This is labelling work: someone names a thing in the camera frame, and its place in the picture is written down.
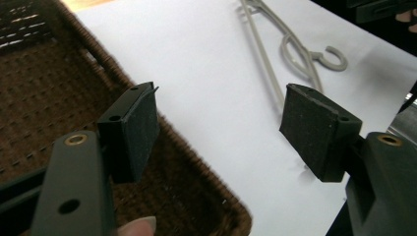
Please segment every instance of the hand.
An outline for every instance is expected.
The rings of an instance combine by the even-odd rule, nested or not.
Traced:
[[[154,216],[139,218],[131,221],[117,230],[118,236],[153,236],[156,229]]]
[[[412,32],[417,32],[417,21],[416,21],[417,9],[413,9],[413,10],[410,10],[401,14],[397,14],[395,18],[397,21],[403,22],[403,23],[410,23],[411,21],[413,21],[414,25],[410,25],[410,27],[408,27],[408,30]]]

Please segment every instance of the wicker basket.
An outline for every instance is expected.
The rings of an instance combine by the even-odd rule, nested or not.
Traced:
[[[59,1],[0,0],[0,183],[45,166],[62,135],[96,130],[131,85]],[[118,223],[155,215],[156,235],[248,235],[246,209],[159,123],[141,183],[113,187]]]

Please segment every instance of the table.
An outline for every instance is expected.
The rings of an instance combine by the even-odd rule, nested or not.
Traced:
[[[412,55],[308,0],[266,0],[311,50],[349,60],[317,65],[325,95],[384,131],[415,82]],[[279,133],[280,111],[238,0],[119,0],[79,12],[136,83],[154,81],[160,112],[253,216],[251,235],[325,235],[344,203],[343,183],[316,180]],[[309,85],[278,52],[282,34],[254,16],[279,83]]]

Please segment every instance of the hanger hook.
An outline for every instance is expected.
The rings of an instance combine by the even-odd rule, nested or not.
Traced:
[[[336,56],[340,64],[334,64],[329,62],[328,59],[325,58],[325,55],[322,52],[310,52],[313,60],[318,60],[323,66],[334,70],[334,71],[344,71],[347,68],[347,59],[344,57],[343,53],[332,46],[328,46],[326,51]]]

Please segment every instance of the brown woven basket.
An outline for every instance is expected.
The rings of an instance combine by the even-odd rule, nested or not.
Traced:
[[[45,166],[55,139],[96,130],[131,85],[59,1],[0,0],[0,184]],[[246,209],[159,123],[141,183],[113,187],[118,224],[155,215],[156,235],[248,235]]]

